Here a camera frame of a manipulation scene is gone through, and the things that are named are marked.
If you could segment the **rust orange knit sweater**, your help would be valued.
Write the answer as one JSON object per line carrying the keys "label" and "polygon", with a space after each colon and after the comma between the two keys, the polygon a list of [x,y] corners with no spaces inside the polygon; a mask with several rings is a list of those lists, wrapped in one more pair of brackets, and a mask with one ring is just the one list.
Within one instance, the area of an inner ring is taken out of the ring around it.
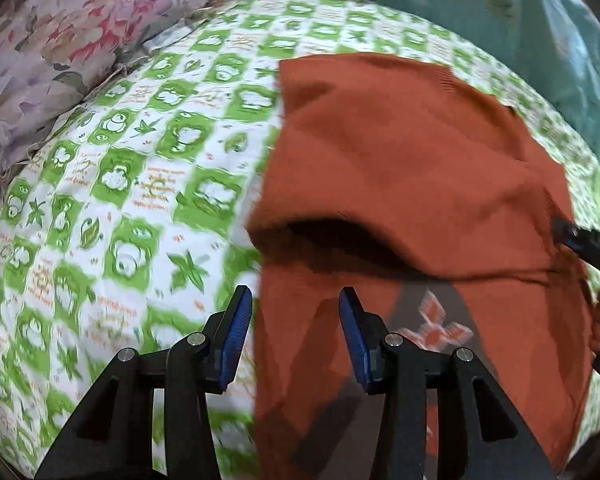
{"label": "rust orange knit sweater", "polygon": [[471,349],[555,468],[591,375],[583,266],[554,243],[562,166],[511,108],[383,54],[280,64],[284,123],[248,233],[262,257],[252,434],[265,479],[364,479],[381,402],[338,315],[351,286],[417,347]]}

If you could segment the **pink floral pillow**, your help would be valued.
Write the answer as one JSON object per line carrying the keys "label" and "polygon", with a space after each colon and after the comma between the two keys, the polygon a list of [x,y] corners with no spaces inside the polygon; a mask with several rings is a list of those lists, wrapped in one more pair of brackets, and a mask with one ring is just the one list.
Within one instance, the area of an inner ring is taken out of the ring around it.
{"label": "pink floral pillow", "polygon": [[237,0],[6,0],[0,9],[0,207],[54,123],[123,66]]}

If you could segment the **green white patterned bedsheet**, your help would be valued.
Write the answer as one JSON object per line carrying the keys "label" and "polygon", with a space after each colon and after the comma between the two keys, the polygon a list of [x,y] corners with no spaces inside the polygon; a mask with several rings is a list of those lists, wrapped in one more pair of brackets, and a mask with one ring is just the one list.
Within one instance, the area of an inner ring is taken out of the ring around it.
{"label": "green white patterned bedsheet", "polygon": [[120,349],[153,352],[256,286],[244,223],[282,123],[283,58],[379,52],[449,66],[512,106],[600,229],[600,164],[493,56],[354,0],[242,0],[60,118],[0,212],[0,455],[33,476]]}

